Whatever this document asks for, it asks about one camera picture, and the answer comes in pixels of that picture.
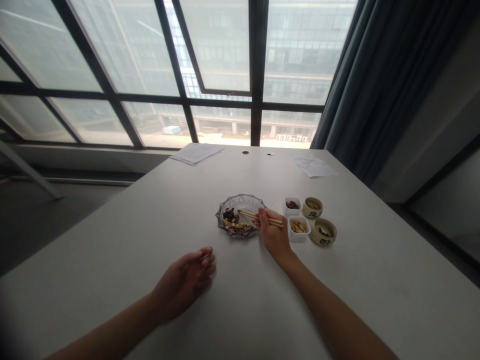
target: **floor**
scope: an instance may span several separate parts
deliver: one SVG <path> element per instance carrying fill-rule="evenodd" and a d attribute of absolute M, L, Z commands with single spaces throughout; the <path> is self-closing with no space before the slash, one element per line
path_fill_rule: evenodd
<path fill-rule="evenodd" d="M 440 242 L 430 232 L 428 232 L 422 225 L 416 222 L 399 204 L 388 204 L 393 211 L 397 213 L 403 220 L 405 220 L 417 233 L 419 233 L 426 241 L 430 243 L 440 254 L 442 254 L 448 261 L 452 263 L 458 270 L 460 270 L 467 278 L 470 279 L 477 287 L 480 288 L 480 275 L 466 264 L 460 257 L 453 253 L 447 246 Z"/>
<path fill-rule="evenodd" d="M 125 190 L 124 186 L 53 184 L 53 201 L 28 181 L 0 182 L 0 277 Z"/>

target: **wooden chopsticks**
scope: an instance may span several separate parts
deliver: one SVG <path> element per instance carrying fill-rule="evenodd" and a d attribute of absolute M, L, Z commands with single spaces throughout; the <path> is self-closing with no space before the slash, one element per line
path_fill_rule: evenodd
<path fill-rule="evenodd" d="M 246 217 L 252 218 L 252 219 L 257 219 L 260 221 L 259 217 L 255 215 L 253 212 L 250 211 L 245 211 L 245 210 L 238 210 L 237 211 L 239 214 L 244 215 Z M 275 220 L 272 218 L 268 218 L 268 223 L 270 225 L 276 226 L 277 228 L 283 229 L 284 228 L 284 223 L 280 220 Z"/>

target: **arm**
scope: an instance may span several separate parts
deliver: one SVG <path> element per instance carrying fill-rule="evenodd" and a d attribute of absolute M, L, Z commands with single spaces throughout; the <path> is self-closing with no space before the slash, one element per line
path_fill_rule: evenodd
<path fill-rule="evenodd" d="M 258 209 L 263 243 L 305 301 L 333 357 L 337 360 L 397 359 L 375 333 L 332 291 L 318 280 L 290 247 L 287 219 Z M 283 229 L 268 218 L 282 220 Z"/>
<path fill-rule="evenodd" d="M 176 318 L 200 296 L 215 272 L 211 247 L 170 265 L 155 289 L 47 360 L 122 359 L 158 325 Z"/>

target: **person's left hand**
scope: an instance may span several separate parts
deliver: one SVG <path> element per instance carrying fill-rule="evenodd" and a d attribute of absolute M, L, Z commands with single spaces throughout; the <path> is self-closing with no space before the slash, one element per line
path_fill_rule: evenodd
<path fill-rule="evenodd" d="M 189 252 L 172 263 L 151 292 L 158 321 L 164 323 L 183 313 L 210 285 L 216 266 L 211 247 Z"/>

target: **large window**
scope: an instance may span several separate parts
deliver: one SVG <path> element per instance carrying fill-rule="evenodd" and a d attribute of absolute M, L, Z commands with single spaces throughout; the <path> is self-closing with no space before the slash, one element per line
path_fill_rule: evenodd
<path fill-rule="evenodd" d="M 22 143 L 306 149 L 356 5 L 1 1 L 0 128 Z"/>

